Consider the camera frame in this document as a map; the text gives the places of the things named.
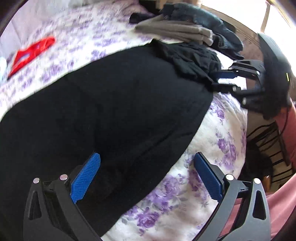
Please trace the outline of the pink sleeved forearm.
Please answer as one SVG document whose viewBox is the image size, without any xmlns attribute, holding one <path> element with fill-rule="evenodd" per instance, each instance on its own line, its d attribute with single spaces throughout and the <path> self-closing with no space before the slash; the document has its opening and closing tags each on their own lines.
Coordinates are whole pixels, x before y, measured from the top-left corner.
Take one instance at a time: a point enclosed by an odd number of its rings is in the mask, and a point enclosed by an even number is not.
<svg viewBox="0 0 296 241">
<path fill-rule="evenodd" d="M 282 138 L 287 155 L 295 167 L 295 106 L 289 109 L 283 108 L 274 117 L 280 130 L 283 130 Z M 293 175 L 279 190 L 269 193 L 267 196 L 271 221 L 271 238 L 274 238 L 295 208 L 295 175 Z"/>
</svg>

